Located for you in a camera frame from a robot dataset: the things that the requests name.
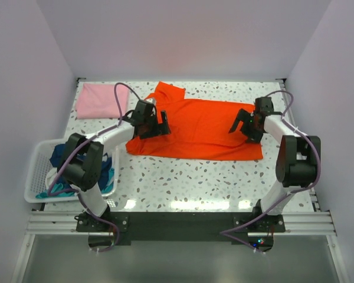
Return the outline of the orange t shirt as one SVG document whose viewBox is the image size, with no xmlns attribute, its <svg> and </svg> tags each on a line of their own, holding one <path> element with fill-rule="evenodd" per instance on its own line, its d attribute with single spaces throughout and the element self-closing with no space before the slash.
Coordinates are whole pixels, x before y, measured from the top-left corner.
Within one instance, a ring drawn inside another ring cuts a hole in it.
<svg viewBox="0 0 354 283">
<path fill-rule="evenodd" d="M 252 104 L 185 98 L 185 90 L 159 82 L 149 98 L 158 112 L 165 111 L 170 134 L 126 143 L 129 154 L 177 159 L 218 161 L 261 160 L 261 145 L 249 143 L 230 128 L 240 110 L 252 112 Z"/>
</svg>

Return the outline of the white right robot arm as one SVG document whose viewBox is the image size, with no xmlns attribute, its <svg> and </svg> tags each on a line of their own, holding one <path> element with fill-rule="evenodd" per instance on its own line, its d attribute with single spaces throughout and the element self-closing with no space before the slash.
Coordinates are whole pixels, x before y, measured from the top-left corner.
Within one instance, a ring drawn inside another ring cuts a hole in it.
<svg viewBox="0 0 354 283">
<path fill-rule="evenodd" d="M 321 174 L 320 138 L 303 133 L 285 115 L 275 111 L 271 97 L 260 97 L 253 112 L 239 110 L 229 130 L 239 129 L 247 143 L 259 144 L 269 134 L 279 144 L 276 182 L 253 207 L 251 225 L 259 232 L 271 226 L 271 216 L 280 215 L 295 194 L 314 187 Z"/>
</svg>

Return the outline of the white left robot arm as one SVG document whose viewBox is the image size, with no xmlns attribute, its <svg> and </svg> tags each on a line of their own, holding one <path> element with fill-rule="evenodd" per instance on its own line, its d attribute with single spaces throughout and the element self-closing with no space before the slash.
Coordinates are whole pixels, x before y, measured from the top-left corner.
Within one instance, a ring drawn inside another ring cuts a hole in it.
<svg viewBox="0 0 354 283">
<path fill-rule="evenodd" d="M 77 195 L 97 231 L 110 226 L 110 208 L 99 188 L 102 157 L 118 145 L 135 138 L 148 139 L 171 134 L 165 110 L 158 111 L 148 101 L 139 100 L 117 124 L 87 136 L 74 133 L 65 143 L 57 169 Z"/>
</svg>

